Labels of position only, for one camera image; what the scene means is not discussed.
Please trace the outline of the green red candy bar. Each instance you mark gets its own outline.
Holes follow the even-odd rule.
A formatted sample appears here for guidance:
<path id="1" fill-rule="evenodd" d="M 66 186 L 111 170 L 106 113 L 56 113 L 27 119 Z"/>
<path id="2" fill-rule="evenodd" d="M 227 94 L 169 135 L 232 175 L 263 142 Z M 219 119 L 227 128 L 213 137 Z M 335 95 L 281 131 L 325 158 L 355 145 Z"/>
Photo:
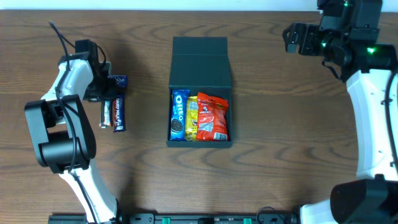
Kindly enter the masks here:
<path id="1" fill-rule="evenodd" d="M 112 126 L 111 121 L 111 102 L 102 101 L 101 102 L 101 112 L 100 112 L 100 128 L 108 128 Z"/>

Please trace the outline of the dairy milk chocolate bar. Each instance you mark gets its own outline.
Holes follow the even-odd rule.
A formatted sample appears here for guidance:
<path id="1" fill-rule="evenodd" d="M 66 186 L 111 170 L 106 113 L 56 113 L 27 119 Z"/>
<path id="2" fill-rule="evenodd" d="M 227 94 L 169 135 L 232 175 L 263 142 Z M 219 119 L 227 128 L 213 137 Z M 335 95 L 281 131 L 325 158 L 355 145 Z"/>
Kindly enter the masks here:
<path id="1" fill-rule="evenodd" d="M 124 95 L 118 95 L 113 101 L 114 132 L 123 132 L 126 130 L 124 109 L 125 109 Z"/>

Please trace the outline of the blue eclipse mints tin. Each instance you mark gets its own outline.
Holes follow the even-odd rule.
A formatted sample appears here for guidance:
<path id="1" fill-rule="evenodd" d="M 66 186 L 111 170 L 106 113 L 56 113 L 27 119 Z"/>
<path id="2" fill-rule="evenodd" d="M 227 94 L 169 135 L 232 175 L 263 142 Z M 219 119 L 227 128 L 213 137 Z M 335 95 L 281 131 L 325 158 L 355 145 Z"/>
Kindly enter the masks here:
<path id="1" fill-rule="evenodd" d="M 126 75 L 109 75 L 108 79 L 115 80 L 118 88 L 125 89 L 128 86 L 128 79 Z"/>

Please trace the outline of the blue oreo cookie pack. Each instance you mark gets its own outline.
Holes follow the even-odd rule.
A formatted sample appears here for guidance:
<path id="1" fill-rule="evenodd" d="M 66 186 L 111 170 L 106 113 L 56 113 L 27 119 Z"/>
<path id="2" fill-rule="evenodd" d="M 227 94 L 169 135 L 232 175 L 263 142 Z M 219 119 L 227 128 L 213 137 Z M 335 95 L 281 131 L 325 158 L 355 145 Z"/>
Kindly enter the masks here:
<path id="1" fill-rule="evenodd" d="M 185 118 L 190 90 L 172 91 L 172 115 L 170 117 L 170 140 L 185 140 Z"/>

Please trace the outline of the yellow snack packet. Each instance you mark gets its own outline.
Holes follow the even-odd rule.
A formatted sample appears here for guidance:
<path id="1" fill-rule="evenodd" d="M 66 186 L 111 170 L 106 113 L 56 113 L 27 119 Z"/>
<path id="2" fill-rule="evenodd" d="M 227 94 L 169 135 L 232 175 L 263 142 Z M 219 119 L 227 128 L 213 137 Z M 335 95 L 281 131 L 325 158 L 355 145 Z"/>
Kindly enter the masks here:
<path id="1" fill-rule="evenodd" d="M 185 118 L 185 139 L 195 141 L 198 129 L 197 96 L 189 96 L 187 100 L 187 115 Z"/>

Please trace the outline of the black gift box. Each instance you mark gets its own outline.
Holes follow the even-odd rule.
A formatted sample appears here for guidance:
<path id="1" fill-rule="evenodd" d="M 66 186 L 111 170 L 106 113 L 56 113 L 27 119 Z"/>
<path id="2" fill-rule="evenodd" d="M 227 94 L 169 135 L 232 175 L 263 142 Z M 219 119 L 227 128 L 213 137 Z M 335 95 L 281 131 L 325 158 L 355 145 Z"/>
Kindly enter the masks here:
<path id="1" fill-rule="evenodd" d="M 172 91 L 202 92 L 228 101 L 225 115 L 227 141 L 171 141 L 168 118 L 167 147 L 230 148 L 234 141 L 233 81 L 226 37 L 174 37 L 169 77 L 169 116 L 173 114 Z"/>

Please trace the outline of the red snack packet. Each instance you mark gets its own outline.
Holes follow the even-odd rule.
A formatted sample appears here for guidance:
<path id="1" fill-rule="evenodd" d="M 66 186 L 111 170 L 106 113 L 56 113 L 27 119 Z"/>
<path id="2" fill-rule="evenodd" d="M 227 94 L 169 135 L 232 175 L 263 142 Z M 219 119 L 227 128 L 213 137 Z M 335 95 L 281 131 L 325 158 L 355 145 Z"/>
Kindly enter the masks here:
<path id="1" fill-rule="evenodd" d="M 228 141 L 226 112 L 228 101 L 199 92 L 197 141 Z"/>

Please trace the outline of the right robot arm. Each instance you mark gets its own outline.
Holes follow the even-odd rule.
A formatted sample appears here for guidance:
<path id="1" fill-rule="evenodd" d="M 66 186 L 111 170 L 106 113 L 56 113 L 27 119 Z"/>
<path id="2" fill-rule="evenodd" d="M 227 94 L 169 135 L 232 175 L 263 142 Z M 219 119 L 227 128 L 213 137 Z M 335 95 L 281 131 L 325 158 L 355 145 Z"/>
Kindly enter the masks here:
<path id="1" fill-rule="evenodd" d="M 288 53 L 320 56 L 347 88 L 358 138 L 357 179 L 303 205 L 290 223 L 397 222 L 397 52 L 378 42 L 381 0 L 318 1 L 319 24 L 283 31 Z"/>

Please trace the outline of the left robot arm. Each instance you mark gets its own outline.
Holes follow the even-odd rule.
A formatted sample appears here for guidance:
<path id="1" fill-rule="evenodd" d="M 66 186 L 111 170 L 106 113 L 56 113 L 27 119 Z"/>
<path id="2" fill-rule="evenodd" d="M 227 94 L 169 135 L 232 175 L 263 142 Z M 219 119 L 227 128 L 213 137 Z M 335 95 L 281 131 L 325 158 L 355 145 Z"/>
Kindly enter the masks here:
<path id="1" fill-rule="evenodd" d="M 75 42 L 50 90 L 25 105 L 37 162 L 58 174 L 83 205 L 85 223 L 122 223 L 118 200 L 106 188 L 95 162 L 96 139 L 82 102 L 113 100 L 118 87 L 108 77 L 111 64 L 98 58 L 91 40 Z"/>

